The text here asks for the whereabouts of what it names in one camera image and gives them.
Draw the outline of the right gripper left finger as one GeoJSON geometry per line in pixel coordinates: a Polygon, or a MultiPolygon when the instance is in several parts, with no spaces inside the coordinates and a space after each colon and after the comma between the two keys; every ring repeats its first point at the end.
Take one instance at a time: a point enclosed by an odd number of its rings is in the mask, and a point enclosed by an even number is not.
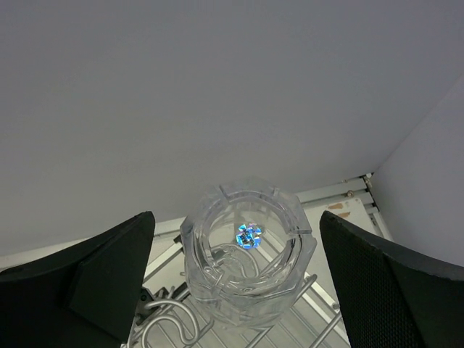
{"type": "Polygon", "coordinates": [[[1,272],[2,347],[120,347],[154,237],[152,212],[1,272]]]}

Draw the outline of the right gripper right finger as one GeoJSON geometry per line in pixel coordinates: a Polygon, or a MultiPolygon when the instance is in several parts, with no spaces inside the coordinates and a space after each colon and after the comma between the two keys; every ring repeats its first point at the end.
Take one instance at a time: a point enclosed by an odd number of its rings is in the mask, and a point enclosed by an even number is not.
{"type": "Polygon", "coordinates": [[[352,347],[463,346],[463,267],[329,211],[320,235],[352,347]]]}

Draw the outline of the clear glass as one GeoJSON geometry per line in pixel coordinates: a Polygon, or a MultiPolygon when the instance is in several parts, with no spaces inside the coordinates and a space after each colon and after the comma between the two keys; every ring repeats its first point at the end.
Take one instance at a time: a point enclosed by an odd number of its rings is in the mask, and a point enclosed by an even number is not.
{"type": "Polygon", "coordinates": [[[205,191],[180,234],[192,297],[229,328],[278,322],[317,246],[298,197],[256,177],[205,191]]]}

